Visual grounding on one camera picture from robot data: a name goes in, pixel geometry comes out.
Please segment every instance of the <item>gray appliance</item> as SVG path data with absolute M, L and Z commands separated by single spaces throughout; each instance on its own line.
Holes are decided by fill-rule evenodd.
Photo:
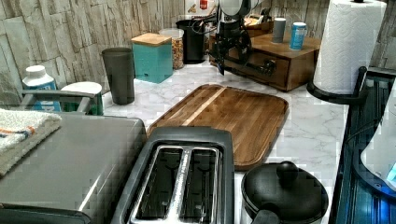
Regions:
M 111 223 L 233 223 L 231 134 L 210 127 L 154 129 Z
M 108 223 L 146 142 L 142 120 L 61 113 L 62 126 L 0 178 L 0 223 Z

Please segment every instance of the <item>wooden lid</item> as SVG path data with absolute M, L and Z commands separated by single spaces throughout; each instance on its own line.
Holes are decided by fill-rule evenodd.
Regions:
M 143 34 L 132 39 L 133 43 L 148 46 L 160 46 L 170 41 L 172 41 L 171 36 L 157 35 L 151 33 Z

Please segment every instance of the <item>wooden drawer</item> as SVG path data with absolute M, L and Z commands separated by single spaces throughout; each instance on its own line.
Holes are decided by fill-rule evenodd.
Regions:
M 230 57 L 237 59 L 236 50 L 230 50 Z M 288 60 L 280 59 L 275 56 L 264 54 L 261 52 L 253 52 L 250 56 L 248 63 L 254 64 L 255 66 L 263 66 L 267 60 L 275 62 L 276 69 L 272 75 L 264 74 L 258 69 L 244 66 L 232 61 L 226 60 L 225 65 L 233 68 L 233 72 L 237 75 L 246 76 L 255 79 L 259 82 L 265 83 L 270 86 L 274 86 L 279 89 L 283 89 L 287 85 L 287 72 L 289 70 L 290 62 Z
M 229 51 L 230 60 L 225 60 L 225 65 L 231 68 L 228 70 L 281 91 L 291 91 L 307 83 L 315 73 L 320 40 L 306 37 L 303 49 L 292 50 L 289 48 L 290 36 L 288 34 L 285 36 L 284 43 L 281 44 L 274 44 L 271 39 L 272 35 L 251 38 L 253 53 L 248 64 L 252 66 L 234 62 L 237 61 L 238 54 L 236 49 L 231 49 Z M 268 60 L 272 60 L 276 64 L 276 69 L 271 76 L 257 69 L 264 66 Z

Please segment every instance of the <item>toaster slot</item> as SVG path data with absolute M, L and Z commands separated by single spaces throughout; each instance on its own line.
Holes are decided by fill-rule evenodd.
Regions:
M 215 220 L 219 183 L 220 153 L 215 148 L 195 148 L 184 191 L 179 219 L 185 223 Z
M 166 219 L 180 165 L 182 149 L 158 147 L 134 207 L 137 220 Z

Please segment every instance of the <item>toaster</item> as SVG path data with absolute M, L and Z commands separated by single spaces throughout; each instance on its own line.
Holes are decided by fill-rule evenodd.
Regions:
M 116 223 L 233 223 L 231 134 L 156 128 L 123 190 Z

